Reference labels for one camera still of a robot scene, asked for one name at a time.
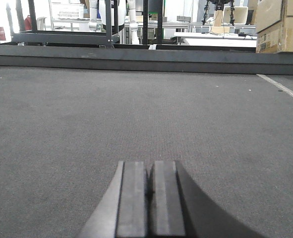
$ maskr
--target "black platform edge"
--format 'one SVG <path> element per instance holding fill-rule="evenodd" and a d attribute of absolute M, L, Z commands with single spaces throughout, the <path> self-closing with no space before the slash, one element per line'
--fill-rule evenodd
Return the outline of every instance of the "black platform edge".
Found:
<path fill-rule="evenodd" d="M 0 66 L 293 75 L 293 54 L 0 45 Z"/>
<path fill-rule="evenodd" d="M 155 161 L 151 169 L 149 183 L 153 193 L 149 220 L 151 237 L 186 237 L 175 162 Z"/>
<path fill-rule="evenodd" d="M 124 162 L 117 165 L 110 185 L 77 238 L 114 238 Z"/>
<path fill-rule="evenodd" d="M 189 238 L 265 238 L 216 204 L 176 161 L 177 181 Z"/>
<path fill-rule="evenodd" d="M 146 180 L 144 162 L 125 162 L 117 217 L 117 238 L 147 236 Z"/>

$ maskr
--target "humanoid robot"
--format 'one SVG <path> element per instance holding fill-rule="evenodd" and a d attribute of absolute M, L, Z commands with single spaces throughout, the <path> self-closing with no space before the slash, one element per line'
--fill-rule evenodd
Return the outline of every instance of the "humanoid robot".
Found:
<path fill-rule="evenodd" d="M 205 14 L 204 19 L 202 20 L 202 24 L 205 25 L 206 18 L 208 16 L 207 11 L 209 10 L 209 3 L 213 3 L 215 5 L 215 11 L 223 11 L 225 4 L 230 3 L 230 23 L 234 26 L 234 0 L 207 0 L 205 6 Z"/>
<path fill-rule="evenodd" d="M 135 13 L 135 0 L 117 0 L 118 2 L 118 27 L 119 31 L 124 28 L 124 20 L 126 16 L 126 2 L 128 5 L 128 14 L 130 17 L 130 31 L 132 44 L 139 45 L 140 41 L 137 37 L 137 22 Z M 106 2 L 105 0 L 90 0 L 90 22 L 89 28 L 91 31 L 97 30 L 97 12 L 99 7 L 99 13 L 101 15 L 102 24 L 106 24 Z M 111 23 L 114 26 L 114 8 L 111 12 Z"/>

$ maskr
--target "white crate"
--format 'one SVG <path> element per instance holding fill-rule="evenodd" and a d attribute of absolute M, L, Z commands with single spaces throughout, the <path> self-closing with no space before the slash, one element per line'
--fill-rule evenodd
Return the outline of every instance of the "white crate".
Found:
<path fill-rule="evenodd" d="M 83 18 L 84 4 L 52 4 L 53 18 Z"/>

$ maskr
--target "gray carpet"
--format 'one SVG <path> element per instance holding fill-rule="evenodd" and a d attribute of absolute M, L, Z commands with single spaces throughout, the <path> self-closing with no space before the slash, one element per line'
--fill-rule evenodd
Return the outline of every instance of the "gray carpet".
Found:
<path fill-rule="evenodd" d="M 293 98 L 265 80 L 0 67 L 0 238 L 74 237 L 119 160 L 179 160 L 239 220 L 293 238 Z"/>

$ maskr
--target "desk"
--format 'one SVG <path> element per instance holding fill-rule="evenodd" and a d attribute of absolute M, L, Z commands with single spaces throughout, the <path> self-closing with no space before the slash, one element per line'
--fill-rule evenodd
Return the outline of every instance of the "desk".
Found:
<path fill-rule="evenodd" d="M 121 44 L 131 44 L 131 35 L 129 33 L 129 23 L 124 24 L 124 30 L 120 34 Z M 163 22 L 163 29 L 181 29 L 183 31 L 189 32 L 190 23 L 188 22 Z M 148 29 L 157 29 L 157 22 L 149 22 Z M 138 22 L 138 31 L 143 30 L 143 22 Z"/>
<path fill-rule="evenodd" d="M 53 18 L 52 19 L 52 31 L 55 30 L 54 28 L 54 22 L 61 22 L 61 23 L 70 23 L 70 30 L 73 31 L 73 24 L 79 24 L 79 23 L 87 23 L 89 24 L 90 19 L 89 18 L 81 18 L 81 19 L 62 19 L 62 18 Z M 97 32 L 99 32 L 99 27 L 100 30 L 102 29 L 102 21 L 101 19 L 97 19 Z"/>
<path fill-rule="evenodd" d="M 254 36 L 238 36 L 237 34 L 202 34 L 194 32 L 175 32 L 174 36 L 183 38 L 190 46 L 224 46 L 224 47 L 256 47 Z"/>
<path fill-rule="evenodd" d="M 255 26 L 254 25 L 228 25 L 225 24 L 225 26 L 230 27 L 231 33 L 238 33 L 237 31 L 243 31 L 244 33 L 248 34 L 255 34 Z M 210 25 L 209 23 L 206 23 L 206 25 L 202 25 L 202 22 L 192 22 L 189 26 L 189 32 L 197 32 L 197 30 L 200 30 L 200 32 L 209 32 Z"/>

